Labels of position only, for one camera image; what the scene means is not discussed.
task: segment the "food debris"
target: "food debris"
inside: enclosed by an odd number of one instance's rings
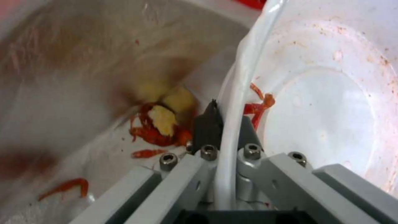
[[[42,194],[39,197],[39,201],[43,200],[44,198],[47,198],[50,195],[68,191],[71,188],[76,187],[76,186],[80,186],[80,197],[81,198],[86,197],[87,192],[88,192],[88,181],[84,178],[76,178],[76,179],[73,179],[70,181],[66,181],[66,182],[60,184],[58,187],[54,188],[53,190],[50,190],[50,191]]]
[[[174,126],[177,125],[177,121],[176,116],[169,109],[155,105],[148,112],[148,116],[161,135],[170,137],[174,135]]]
[[[167,152],[167,150],[163,150],[163,149],[143,149],[137,152],[133,152],[131,154],[131,157],[134,159],[138,159],[138,158],[150,158],[152,156],[156,156],[162,153]]]
[[[275,104],[275,99],[273,98],[273,95],[269,93],[263,96],[261,90],[253,83],[250,84],[250,88],[257,93],[257,95],[263,102],[261,104],[245,104],[243,114],[254,114],[254,117],[252,118],[252,124],[254,129],[257,130],[263,113]]]

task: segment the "metal frame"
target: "metal frame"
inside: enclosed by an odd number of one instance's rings
[[[279,210],[304,210],[319,223],[378,223],[285,154],[249,160],[238,152],[238,173]]]
[[[183,209],[195,209],[207,192],[216,164],[217,161],[185,155],[126,224],[171,223]]]
[[[161,181],[159,173],[137,166],[70,224],[123,223]]]
[[[398,223],[398,201],[342,165],[312,173],[380,223]]]

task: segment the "white plastic bin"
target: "white plastic bin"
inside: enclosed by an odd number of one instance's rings
[[[258,129],[267,155],[299,151],[314,168],[340,163],[398,196],[397,8],[387,0],[287,3],[261,56],[253,58],[251,81],[276,100]],[[245,75],[228,74],[219,96],[224,116],[237,110],[228,100],[236,89],[246,91]],[[232,86],[235,79],[240,82]],[[245,102],[260,100],[249,91]],[[230,186],[233,178],[216,189],[233,191]]]

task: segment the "hex socket screw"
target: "hex socket screw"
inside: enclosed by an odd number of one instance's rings
[[[204,145],[200,149],[200,157],[207,161],[214,161],[217,159],[217,147],[214,145]]]
[[[257,144],[246,144],[243,149],[243,156],[246,159],[257,160],[261,157],[261,147]]]
[[[174,153],[164,153],[159,158],[160,169],[163,171],[171,171],[178,163],[177,156]]]
[[[297,152],[297,151],[293,151],[293,152],[290,152],[288,154],[288,156],[290,158],[292,158],[293,160],[295,160],[302,167],[304,167],[304,168],[306,167],[306,165],[307,165],[307,157],[305,157],[304,154],[302,154],[300,152]]]

